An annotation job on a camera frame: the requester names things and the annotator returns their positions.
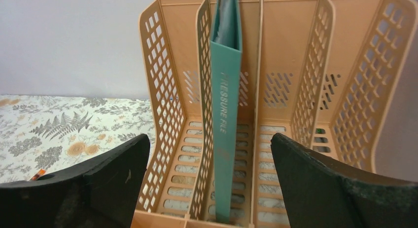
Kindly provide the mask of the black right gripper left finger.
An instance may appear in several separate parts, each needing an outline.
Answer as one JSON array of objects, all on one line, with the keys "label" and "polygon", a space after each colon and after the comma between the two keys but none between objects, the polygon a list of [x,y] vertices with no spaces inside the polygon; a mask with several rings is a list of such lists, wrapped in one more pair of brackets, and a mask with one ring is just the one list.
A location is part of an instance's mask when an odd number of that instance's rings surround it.
[{"label": "black right gripper left finger", "polygon": [[3,228],[128,228],[150,153],[140,134],[84,162],[0,186]]}]

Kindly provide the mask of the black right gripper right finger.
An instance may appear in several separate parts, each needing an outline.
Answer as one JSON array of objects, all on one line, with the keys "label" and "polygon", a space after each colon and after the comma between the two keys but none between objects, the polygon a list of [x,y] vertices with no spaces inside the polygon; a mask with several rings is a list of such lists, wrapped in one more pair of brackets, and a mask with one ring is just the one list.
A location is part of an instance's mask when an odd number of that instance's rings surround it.
[{"label": "black right gripper right finger", "polygon": [[291,227],[417,227],[416,182],[355,168],[281,133],[271,152]]}]

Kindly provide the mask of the teal file folder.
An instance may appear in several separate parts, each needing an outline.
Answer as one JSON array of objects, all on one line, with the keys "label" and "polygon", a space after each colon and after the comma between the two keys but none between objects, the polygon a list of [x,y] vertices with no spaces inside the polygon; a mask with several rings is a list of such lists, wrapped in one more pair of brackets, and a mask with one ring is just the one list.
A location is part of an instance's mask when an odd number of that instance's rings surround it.
[{"label": "teal file folder", "polygon": [[218,0],[210,40],[215,219],[229,224],[242,60],[239,0]]}]

